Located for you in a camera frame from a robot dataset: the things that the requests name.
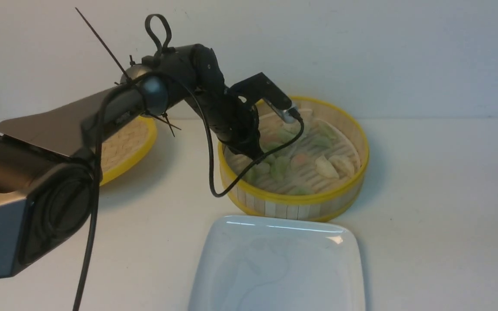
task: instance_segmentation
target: white plate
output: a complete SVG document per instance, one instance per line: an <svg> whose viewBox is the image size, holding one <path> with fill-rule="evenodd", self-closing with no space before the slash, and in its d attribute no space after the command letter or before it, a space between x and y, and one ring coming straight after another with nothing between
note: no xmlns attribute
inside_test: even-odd
<svg viewBox="0 0 498 311"><path fill-rule="evenodd" d="M227 216L213 224L189 311L365 311L354 235L332 224Z"/></svg>

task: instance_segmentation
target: green dumpling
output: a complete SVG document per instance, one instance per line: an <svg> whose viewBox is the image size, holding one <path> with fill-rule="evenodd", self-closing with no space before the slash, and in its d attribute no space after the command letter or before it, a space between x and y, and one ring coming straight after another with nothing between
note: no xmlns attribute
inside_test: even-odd
<svg viewBox="0 0 498 311"><path fill-rule="evenodd" d="M275 148L278 148L278 147L279 147L279 146L281 146L281 145L282 145L282 144L281 144L281 143L279 143L279 142L269 142L269 143L267 143L267 144L263 144L263 145L261 146L261 149L262 149L265 153L267 153L267 152L269 152L270 150L275 149Z"/></svg>
<svg viewBox="0 0 498 311"><path fill-rule="evenodd" d="M287 194L288 195L311 195L311 194L314 194L314 191L312 189L310 189L309 187L298 186L298 187L291 189L291 191L289 191Z"/></svg>
<svg viewBox="0 0 498 311"><path fill-rule="evenodd" d="M255 168L251 168L249 169L249 171L247 171L247 173L245 173L245 176L243 176L243 178L248 184L253 185L257 180L257 171L255 171Z"/></svg>
<svg viewBox="0 0 498 311"><path fill-rule="evenodd" d="M324 148L332 148L334 144L332 141L326 136L315 136L313 140L310 141L312 146L324 147Z"/></svg>
<svg viewBox="0 0 498 311"><path fill-rule="evenodd" d="M288 130L286 130L285 128L282 128L282 127L278 130L278 138L280 140L282 140L283 143L289 142L290 140L295 138L296 135L297 135L297 133L295 133L295 134L290 133L290 132L288 132Z"/></svg>
<svg viewBox="0 0 498 311"><path fill-rule="evenodd" d="M269 155L263 160L263 162L268 163L269 165L273 165L275 161L276 161L276 156L273 154Z"/></svg>
<svg viewBox="0 0 498 311"><path fill-rule="evenodd" d="M339 135L337 134L337 132L332 128L332 126L329 123L327 123L323 120L320 120L317 123L318 123L318 131L320 132L320 134L328 137L331 140L338 139Z"/></svg>
<svg viewBox="0 0 498 311"><path fill-rule="evenodd" d="M287 172L288 168L289 158L285 157L284 155L279 156L274 161L274 164L270 166L270 176L272 177L272 179L280 183L284 180L285 173Z"/></svg>

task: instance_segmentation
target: white table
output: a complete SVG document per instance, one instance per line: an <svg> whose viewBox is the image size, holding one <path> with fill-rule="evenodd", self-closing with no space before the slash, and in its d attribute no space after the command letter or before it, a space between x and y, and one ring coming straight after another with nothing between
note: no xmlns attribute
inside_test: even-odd
<svg viewBox="0 0 498 311"><path fill-rule="evenodd" d="M83 310L186 310L210 225L240 214L209 191L201 122L174 124L176 138L160 126L147 157L102 188ZM498 120L361 124L365 185L332 222L359 242L368 310L498 310ZM0 280L0 311L69 311L86 235Z"/></svg>

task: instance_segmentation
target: wire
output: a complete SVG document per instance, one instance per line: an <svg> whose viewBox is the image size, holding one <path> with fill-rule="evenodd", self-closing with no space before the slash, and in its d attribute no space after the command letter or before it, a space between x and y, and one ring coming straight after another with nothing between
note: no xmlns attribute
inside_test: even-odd
<svg viewBox="0 0 498 311"><path fill-rule="evenodd" d="M258 163L261 163L266 157L270 156L271 154L278 152L279 150L282 150L294 142L298 140L302 135L304 131L304 123L303 119L301 118L299 112L297 110L292 109L290 110L290 114L296 118L296 120L300 123L301 127L299 132L295 137L293 137L290 141L288 141L285 144L282 144L281 146L274 148L263 155L261 157L257 158L256 160L252 161L241 171L241 173L236 177L236 179L221 193L217 193L216 189L214 187L214 147L213 147L213 138L211 136L210 132L210 127L207 122L207 118L205 115L204 110L201 107L201 104L199 103L199 100L195 96L195 94L186 86L184 83L176 79L175 77L171 75L167 75L165 73L158 73L158 72L150 72L146 73L140 77L137 77L136 79L131 79L129 83L127 84L122 84L117 86L115 89L113 89L101 102L101 106L99 107L99 111L97 112L97 129L96 129L96 136L95 136L95 165L94 165L94 171L93 171L93 194L91 196L91 217L89 220L89 232L88 232L88 237L87 237L87 243L86 243L86 250L83 258L83 264L82 264L82 270L80 272L80 279L78 281L78 287L77 287L77 293L76 297L74 300L74 305L73 305L73 311L79 311L80 309L80 304L82 301L82 296L83 296L83 290L85 288L86 284L86 279L87 279L87 272L89 269L89 262L91 261L91 254L93 251L93 244L95 241L95 228L97 225L97 211L99 210L99 182L101 181L101 149L102 149L102 141L103 141L103 125L104 125L104 118L105 118L105 110L109 103L121 92L134 88L136 89L143 97L144 102L146 102L146 98L144 96L144 93L141 92L140 88L136 85L137 82L142 81L143 79L150 77L150 76L156 76L156 77L167 77L168 79L172 79L175 83L178 83L182 88L188 92L188 94L193 98L195 101L197 107L199 108L199 111L201 112L201 118L203 121L203 126L205 127L205 134L207 136L207 144L209 147L209 187L211 190L211 193L215 197L223 197L226 195L242 178L243 176L255 165Z"/></svg>
<svg viewBox="0 0 498 311"><path fill-rule="evenodd" d="M99 183L101 182L101 146L103 143L103 120L105 119L105 110L107 106L122 91L130 88L130 85L124 84L113 89L105 99L101 102L99 112L97 112L97 128L95 136L95 164L93 166L93 193L91 199L91 217L89 219L89 232L87 234L86 250L83 256L82 271L80 272L80 279L78 281L77 293L74 299L73 311L80 309L80 304L83 296L83 289L86 285L87 271L89 262L91 260L91 253L93 250L93 242L95 240L95 228L97 225L97 211L99 209Z"/></svg>
<svg viewBox="0 0 498 311"><path fill-rule="evenodd" d="M163 76L163 77L167 77L168 79L171 79L175 83L178 83L184 90L186 90L186 92L188 92L188 94L193 98L193 100L195 101L195 104L199 108L199 111L201 112L201 119L203 120L203 126L205 127L205 134L207 136L207 145L209 147L209 187L210 187L211 193L215 197L223 197L224 195L226 195L227 193L229 193L230 190L233 189L233 187L243 178L243 176L245 176L245 174L247 174L247 172L252 167L254 167L255 165L261 163L266 157L270 156L271 154L276 153L279 150L282 150L282 149L290 146L291 144L293 144L294 142L296 142L303 135L303 131L305 129L305 124L303 123L303 119L301 118L301 115L299 114L299 112L297 112L296 109L289 110L289 113L292 115L292 117L294 117L299 122L299 124L301 125L300 130L297 133L297 135L295 135L295 137L293 137L287 143L282 144L281 146L278 146L278 147L276 147L276 148L274 148L272 150L269 150L265 154L261 155L261 157L257 158L256 160L252 161L251 163L249 163L249 165L247 165L247 167L245 167L245 169L243 169L243 171L241 171L241 173L239 175L237 175L236 179L234 179L232 181L232 183L228 187L226 187L226 189L224 189L223 192L217 193L216 189L214 187L214 147L213 147L213 137L211 136L209 122L207 122L207 118L205 116L205 112L203 111L203 109L201 107L201 104L199 103L199 100L197 99L197 97L195 96L195 94L184 83L182 83L181 81L179 81L178 79L176 79L172 75L167 75L165 73L146 73L145 75L142 75L142 76L138 77L137 79L135 79L134 82L135 81L139 81L140 79L144 79L147 76Z"/></svg>

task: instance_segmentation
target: bamboo steamer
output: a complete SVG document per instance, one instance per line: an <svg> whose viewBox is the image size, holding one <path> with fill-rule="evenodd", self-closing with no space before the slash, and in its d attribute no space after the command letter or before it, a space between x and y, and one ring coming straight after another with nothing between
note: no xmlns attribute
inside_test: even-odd
<svg viewBox="0 0 498 311"><path fill-rule="evenodd" d="M99 185L105 185L136 165L151 150L156 136L155 121L140 116L105 140L101 146L103 179Z"/></svg>
<svg viewBox="0 0 498 311"><path fill-rule="evenodd" d="M307 221L329 221L345 212L357 199L368 166L368 142L364 131L342 109L324 101L308 97L291 97L300 110L311 109L314 118L324 120L348 138L354 147L358 167L353 177L336 185L333 189L312 195L285 195L259 189L241 180L228 193L228 197L243 212L249 215L276 217ZM259 102L259 115L270 114L271 108ZM224 187L236 177L229 166L225 153L229 152L219 143L220 175Z"/></svg>

